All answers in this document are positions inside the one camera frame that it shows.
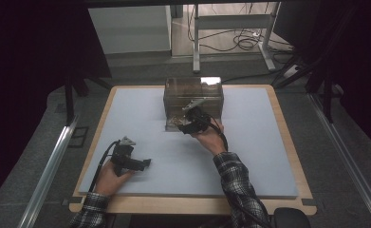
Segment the plaid sleeve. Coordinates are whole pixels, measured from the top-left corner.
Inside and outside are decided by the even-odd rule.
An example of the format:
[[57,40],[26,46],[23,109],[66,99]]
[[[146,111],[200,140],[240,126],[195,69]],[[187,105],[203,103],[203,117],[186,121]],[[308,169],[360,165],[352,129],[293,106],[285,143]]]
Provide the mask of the plaid sleeve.
[[88,193],[82,211],[70,221],[70,227],[104,227],[104,215],[108,201],[109,197],[97,193]]
[[232,208],[232,227],[262,227],[250,215],[269,223],[268,213],[263,203],[256,197],[250,183],[248,168],[235,153],[223,152],[213,159],[221,176],[221,186]]

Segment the white wall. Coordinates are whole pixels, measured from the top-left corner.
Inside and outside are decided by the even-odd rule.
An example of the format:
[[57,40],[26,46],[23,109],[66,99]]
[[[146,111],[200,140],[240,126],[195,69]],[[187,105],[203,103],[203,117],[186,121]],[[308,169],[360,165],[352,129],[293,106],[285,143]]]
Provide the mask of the white wall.
[[89,9],[104,54],[171,49],[169,6]]

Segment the white board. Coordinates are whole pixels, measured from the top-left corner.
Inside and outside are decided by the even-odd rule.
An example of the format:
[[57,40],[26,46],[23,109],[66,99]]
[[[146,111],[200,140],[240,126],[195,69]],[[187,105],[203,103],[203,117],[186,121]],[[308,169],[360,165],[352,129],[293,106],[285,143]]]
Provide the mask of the white board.
[[[163,88],[119,88],[83,177],[87,192],[102,154],[113,141],[135,141],[132,159],[152,159],[119,191],[131,195],[222,196],[213,156],[190,135],[165,132]],[[295,198],[295,180],[264,88],[224,88],[222,123],[235,152],[249,168],[261,198]]]

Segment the hand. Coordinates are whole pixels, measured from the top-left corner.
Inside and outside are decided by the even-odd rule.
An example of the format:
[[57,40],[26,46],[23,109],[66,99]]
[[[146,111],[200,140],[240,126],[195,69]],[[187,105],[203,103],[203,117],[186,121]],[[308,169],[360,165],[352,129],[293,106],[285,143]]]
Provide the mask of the hand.
[[133,176],[134,173],[135,171],[129,170],[120,177],[117,177],[114,172],[114,163],[108,161],[100,171],[94,192],[111,197]]
[[[211,123],[218,125],[221,132],[224,132],[224,126],[221,123],[216,123],[214,120],[211,120]],[[226,148],[224,147],[223,140],[210,126],[205,131],[201,133],[194,133],[191,136],[199,140],[199,142],[213,155],[218,155],[221,152],[227,152]]]

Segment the black device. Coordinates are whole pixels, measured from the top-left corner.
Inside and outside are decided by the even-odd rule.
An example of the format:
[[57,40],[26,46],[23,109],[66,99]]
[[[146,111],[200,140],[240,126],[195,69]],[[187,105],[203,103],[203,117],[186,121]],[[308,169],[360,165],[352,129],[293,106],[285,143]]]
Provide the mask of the black device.
[[177,127],[184,134],[194,134],[197,132],[205,131],[209,125],[207,123],[211,122],[211,116],[204,113],[202,109],[198,106],[190,109],[186,114],[185,118],[190,123],[179,124]]
[[206,99],[200,99],[191,101],[188,105],[182,108],[185,111],[185,119],[190,122],[188,124],[178,124],[177,127],[184,134],[194,134],[197,132],[203,132],[211,127],[220,136],[224,143],[226,150],[229,150],[226,136],[221,131],[217,124],[217,121],[208,113],[204,112],[200,107],[201,104],[206,102]]
[[115,164],[114,172],[119,177],[122,174],[122,169],[130,169],[143,171],[145,167],[150,165],[151,159],[138,161],[131,159],[134,147],[127,144],[117,144],[112,153],[111,162]]
[[100,159],[99,166],[97,167],[96,174],[94,175],[93,181],[91,182],[89,192],[93,191],[94,186],[96,185],[97,177],[99,176],[100,170],[102,170],[102,166],[108,153],[112,146],[115,145],[114,151],[112,154],[111,162],[115,164],[114,173],[119,177],[122,174],[122,169],[129,169],[129,170],[136,170],[136,171],[143,171],[145,167],[150,165],[151,159],[149,160],[133,160],[131,159],[132,151],[136,143],[131,141],[128,137],[123,137],[122,140],[118,140],[112,142],[107,150],[105,150],[102,158]]

